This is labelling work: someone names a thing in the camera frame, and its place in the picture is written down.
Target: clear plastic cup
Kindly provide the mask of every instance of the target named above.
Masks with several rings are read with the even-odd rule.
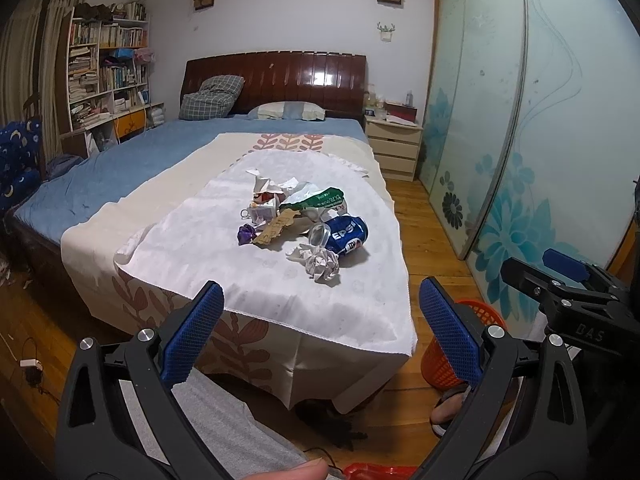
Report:
[[[307,236],[309,238],[310,245],[324,248],[330,235],[331,229],[329,226],[327,224],[319,223],[309,229],[309,234]]]

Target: gray pants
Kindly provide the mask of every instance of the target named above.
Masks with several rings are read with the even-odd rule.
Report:
[[[146,453],[167,460],[138,402],[133,385],[120,386]],[[254,419],[249,407],[193,369],[172,389],[185,416],[204,444],[236,480],[247,475],[289,469],[306,462],[305,455],[281,435]]]

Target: nightstand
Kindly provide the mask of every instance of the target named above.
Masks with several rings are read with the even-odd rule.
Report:
[[[415,165],[420,150],[422,128],[405,126],[366,117],[365,133],[385,178],[396,180],[414,179]]]

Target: power adapter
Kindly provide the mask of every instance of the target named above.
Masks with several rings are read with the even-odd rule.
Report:
[[[20,368],[24,369],[24,378],[31,388],[37,388],[42,382],[42,363],[37,359],[23,359]]]

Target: bookshelf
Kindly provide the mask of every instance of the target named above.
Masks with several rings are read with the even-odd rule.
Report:
[[[113,20],[65,16],[56,59],[56,107],[65,153],[84,157],[152,128],[148,63],[135,52],[148,46],[144,7],[112,6]]]

